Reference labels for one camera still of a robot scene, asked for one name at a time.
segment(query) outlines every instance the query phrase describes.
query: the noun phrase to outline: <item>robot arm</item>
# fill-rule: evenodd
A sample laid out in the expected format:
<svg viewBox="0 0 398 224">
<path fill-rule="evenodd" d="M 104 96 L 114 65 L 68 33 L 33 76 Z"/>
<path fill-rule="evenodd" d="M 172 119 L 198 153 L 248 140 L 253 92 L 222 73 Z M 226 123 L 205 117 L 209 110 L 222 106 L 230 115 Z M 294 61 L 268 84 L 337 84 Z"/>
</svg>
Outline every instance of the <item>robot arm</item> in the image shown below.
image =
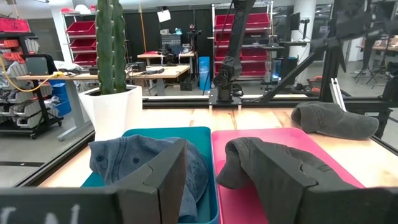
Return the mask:
<svg viewBox="0 0 398 224">
<path fill-rule="evenodd" d="M 241 48 L 243 44 L 244 31 L 248 15 L 253 8 L 256 0 L 233 0 L 235 8 L 235 17 L 229 38 L 227 55 L 221 64 L 220 71 L 214 77 L 214 84 L 218 90 L 218 101 L 232 101 L 232 83 L 242 74 L 242 65 L 240 61 Z"/>
</svg>

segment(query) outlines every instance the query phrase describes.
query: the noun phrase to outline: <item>yellow cable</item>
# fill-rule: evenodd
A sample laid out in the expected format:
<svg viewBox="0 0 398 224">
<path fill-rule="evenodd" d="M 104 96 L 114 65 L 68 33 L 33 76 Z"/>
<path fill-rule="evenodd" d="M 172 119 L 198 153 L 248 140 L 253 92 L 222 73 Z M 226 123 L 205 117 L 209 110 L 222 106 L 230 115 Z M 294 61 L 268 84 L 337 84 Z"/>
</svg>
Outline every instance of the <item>yellow cable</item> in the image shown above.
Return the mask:
<svg viewBox="0 0 398 224">
<path fill-rule="evenodd" d="M 6 70 L 6 66 L 4 65 L 4 61 L 2 60 L 1 57 L 0 57 L 0 63 L 1 63 L 1 67 L 2 67 L 2 72 L 3 72 L 4 75 L 6 76 L 8 82 L 9 82 L 13 87 L 15 87 L 17 90 L 22 91 L 22 92 L 25 92 L 25 93 L 29 93 L 29 92 L 33 92 L 33 91 L 35 91 L 35 90 L 38 90 L 38 89 L 39 89 L 45 82 L 47 82 L 50 78 L 55 77 L 55 76 L 58 75 L 57 73 L 55 73 L 55 74 L 49 76 L 46 80 L 44 80 L 44 81 L 43 81 L 39 86 L 37 86 L 36 88 L 33 88 L 33 89 L 31 89 L 31 90 L 23 90 L 23 89 L 19 88 L 18 86 L 16 86 L 16 85 L 11 81 L 11 79 L 8 77 L 7 70 Z"/>
<path fill-rule="evenodd" d="M 15 13 L 17 14 L 17 19 L 19 19 L 19 14 L 18 14 L 18 9 L 17 9 L 17 4 L 15 4 L 15 0 L 12 0 L 12 5 L 14 6 Z"/>
<path fill-rule="evenodd" d="M 145 42 L 145 29 L 144 29 L 144 20 L 142 19 L 142 9 L 141 9 L 141 1 L 138 0 L 139 5 L 139 15 L 141 16 L 141 28 L 142 28 L 142 36 L 144 38 L 144 50 L 147 52 L 147 44 Z"/>
</svg>

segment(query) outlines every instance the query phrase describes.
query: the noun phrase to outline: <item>dark gray cap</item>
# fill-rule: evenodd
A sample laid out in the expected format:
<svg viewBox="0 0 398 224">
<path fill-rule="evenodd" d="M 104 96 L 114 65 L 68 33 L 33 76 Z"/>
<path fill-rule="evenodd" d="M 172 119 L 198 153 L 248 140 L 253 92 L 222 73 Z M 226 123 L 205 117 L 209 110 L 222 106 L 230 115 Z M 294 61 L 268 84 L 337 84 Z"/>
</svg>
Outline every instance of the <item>dark gray cap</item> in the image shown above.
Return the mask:
<svg viewBox="0 0 398 224">
<path fill-rule="evenodd" d="M 335 103 L 300 103 L 291 117 L 306 133 L 318 132 L 344 139 L 367 139 L 379 127 L 376 118 L 345 112 Z"/>
</svg>

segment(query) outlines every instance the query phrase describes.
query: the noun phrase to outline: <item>wooden table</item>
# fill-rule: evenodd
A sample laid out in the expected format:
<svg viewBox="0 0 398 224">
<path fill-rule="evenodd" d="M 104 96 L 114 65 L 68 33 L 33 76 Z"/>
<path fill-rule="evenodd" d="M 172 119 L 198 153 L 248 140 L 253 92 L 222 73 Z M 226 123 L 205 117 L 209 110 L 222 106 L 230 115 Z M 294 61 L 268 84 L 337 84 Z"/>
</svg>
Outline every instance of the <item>wooden table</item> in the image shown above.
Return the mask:
<svg viewBox="0 0 398 224">
<path fill-rule="evenodd" d="M 190 66 L 189 65 L 178 65 L 173 67 L 160 67 L 160 66 L 149 66 L 147 70 L 160 70 L 164 68 L 165 71 L 160 74 L 153 74 L 153 75 L 142 75 L 142 72 L 134 72 L 128 74 L 130 78 L 133 79 L 148 79 L 153 80 L 156 79 L 156 91 L 157 94 L 160 96 L 165 95 L 165 85 L 164 85 L 164 78 L 177 78 L 184 72 L 188 71 Z M 24 75 L 21 77 L 17 77 L 18 80 L 45 80 L 50 75 Z M 78 92 L 76 89 L 76 85 L 73 81 L 82 81 L 82 80 L 97 80 L 97 75 L 90 75 L 90 74 L 81 74 L 76 75 L 74 77 L 53 77 L 51 80 L 65 80 L 65 88 L 67 89 L 68 99 L 70 103 L 70 107 L 72 109 L 73 119 L 75 121 L 75 127 L 65 131 L 64 133 L 58 136 L 59 141 L 64 141 L 66 138 L 70 138 L 80 131 L 86 129 L 87 127 L 91 126 L 91 122 L 85 122 L 83 117 L 83 110 L 80 106 L 80 100 L 78 96 Z"/>
<path fill-rule="evenodd" d="M 188 53 L 180 53 L 178 57 L 180 58 L 189 58 L 189 66 L 191 74 L 193 73 L 193 58 L 196 56 L 195 52 L 188 52 Z M 148 53 L 148 54 L 140 54 L 137 55 L 137 58 L 145 58 L 147 60 L 147 65 L 150 65 L 150 60 L 153 58 L 164 58 L 163 55 L 155 54 L 155 53 Z"/>
<path fill-rule="evenodd" d="M 145 128 L 207 126 L 212 131 L 297 127 L 292 109 L 144 110 Z M 309 136 L 366 187 L 398 186 L 398 157 L 373 140 L 352 141 Z M 41 187 L 80 187 L 90 176 L 87 147 L 41 183 Z"/>
<path fill-rule="evenodd" d="M 384 56 L 384 51 L 386 50 L 386 46 L 373 46 L 372 48 L 372 54 L 371 57 L 369 59 L 369 68 L 370 70 L 373 69 L 373 65 L 374 65 L 374 61 L 375 60 L 382 60 L 383 56 Z M 388 47 L 387 51 L 393 51 L 393 52 L 398 52 L 398 47 Z M 397 57 L 389 57 L 386 56 L 386 63 L 388 62 L 398 62 L 398 58 Z"/>
</svg>

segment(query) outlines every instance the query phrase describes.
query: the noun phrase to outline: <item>blue container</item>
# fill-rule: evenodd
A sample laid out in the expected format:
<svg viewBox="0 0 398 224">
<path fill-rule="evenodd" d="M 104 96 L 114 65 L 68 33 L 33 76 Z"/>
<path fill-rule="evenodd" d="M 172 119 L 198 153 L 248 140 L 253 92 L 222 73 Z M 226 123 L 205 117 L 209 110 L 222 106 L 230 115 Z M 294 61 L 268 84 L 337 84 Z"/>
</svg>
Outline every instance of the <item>blue container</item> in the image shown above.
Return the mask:
<svg viewBox="0 0 398 224">
<path fill-rule="evenodd" d="M 68 114 L 72 110 L 70 108 L 70 103 L 69 103 L 68 100 L 58 104 L 57 106 L 55 106 L 55 108 L 59 110 L 59 112 L 58 112 L 58 116 L 59 117 L 65 116 L 66 114 Z"/>
<path fill-rule="evenodd" d="M 50 85 L 55 85 L 58 83 L 65 83 L 64 80 L 48 80 L 48 82 L 50 83 Z"/>
<path fill-rule="evenodd" d="M 218 212 L 218 199 L 216 193 L 215 172 L 213 166 L 213 155 L 211 153 L 211 132 L 206 127 L 189 128 L 154 128 L 154 129 L 132 129 L 126 131 L 123 136 L 141 134 L 156 139 L 168 137 L 180 137 L 192 142 L 204 155 L 208 170 L 209 183 L 202 198 L 197 203 L 198 223 L 219 224 L 220 214 Z M 102 187 L 104 182 L 100 175 L 91 174 L 82 187 Z"/>
<path fill-rule="evenodd" d="M 67 88 L 65 86 L 65 83 L 57 83 L 57 84 L 51 84 L 52 85 L 52 94 L 57 95 L 57 94 L 63 94 L 67 92 Z"/>
<path fill-rule="evenodd" d="M 210 58 L 199 57 L 199 88 L 210 89 Z"/>
<path fill-rule="evenodd" d="M 60 98 L 60 101 L 67 101 L 69 100 L 68 98 L 68 93 L 58 93 L 58 94 L 54 94 L 54 92 L 52 93 L 54 96 L 57 96 Z"/>
</svg>

